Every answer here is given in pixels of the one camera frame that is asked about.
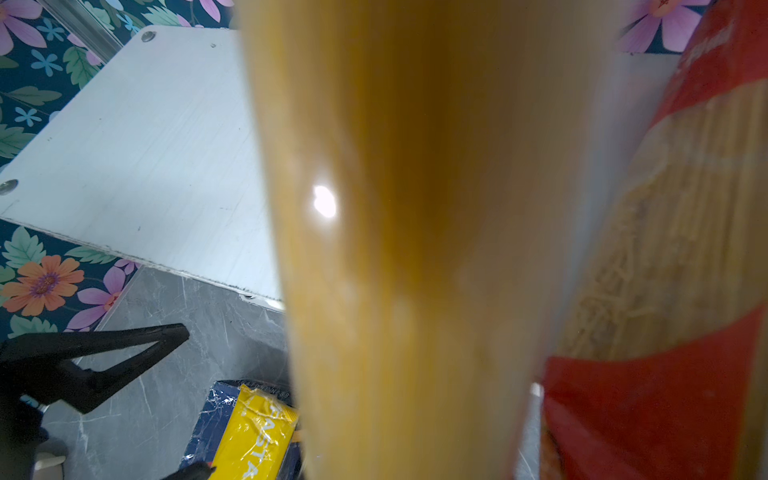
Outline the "yellow Pastatime spaghetti bag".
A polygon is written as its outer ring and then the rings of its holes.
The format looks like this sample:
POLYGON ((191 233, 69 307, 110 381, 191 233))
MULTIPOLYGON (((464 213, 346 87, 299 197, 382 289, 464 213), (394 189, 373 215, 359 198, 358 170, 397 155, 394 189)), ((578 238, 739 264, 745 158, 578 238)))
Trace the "yellow Pastatime spaghetti bag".
POLYGON ((299 412, 276 397, 240 386, 212 462, 211 477, 277 479, 298 420, 299 412))

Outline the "red-ended spaghetti bag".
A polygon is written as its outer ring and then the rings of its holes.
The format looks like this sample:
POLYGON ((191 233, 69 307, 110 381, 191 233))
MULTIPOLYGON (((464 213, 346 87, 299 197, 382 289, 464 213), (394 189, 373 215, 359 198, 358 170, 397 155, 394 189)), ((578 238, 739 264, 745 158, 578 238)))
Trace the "red-ended spaghetti bag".
POLYGON ((767 475, 767 5, 694 30, 542 381, 543 479, 767 475))

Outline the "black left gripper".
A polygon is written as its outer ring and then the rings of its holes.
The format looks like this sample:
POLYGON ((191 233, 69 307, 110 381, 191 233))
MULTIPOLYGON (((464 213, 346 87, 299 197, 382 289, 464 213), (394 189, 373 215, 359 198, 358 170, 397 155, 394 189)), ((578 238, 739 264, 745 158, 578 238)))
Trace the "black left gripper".
POLYGON ((1 345, 1 480, 31 479, 49 436, 41 405, 89 413, 190 338, 181 323, 127 330, 32 333, 1 345))

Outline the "red Barilla spaghetti bag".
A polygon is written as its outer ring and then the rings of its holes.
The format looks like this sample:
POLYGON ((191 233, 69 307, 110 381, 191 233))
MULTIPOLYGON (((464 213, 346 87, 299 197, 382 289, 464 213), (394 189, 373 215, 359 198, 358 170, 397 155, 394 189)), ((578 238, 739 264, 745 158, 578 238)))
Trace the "red Barilla spaghetti bag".
POLYGON ((240 1, 310 479, 505 479, 620 1, 240 1))

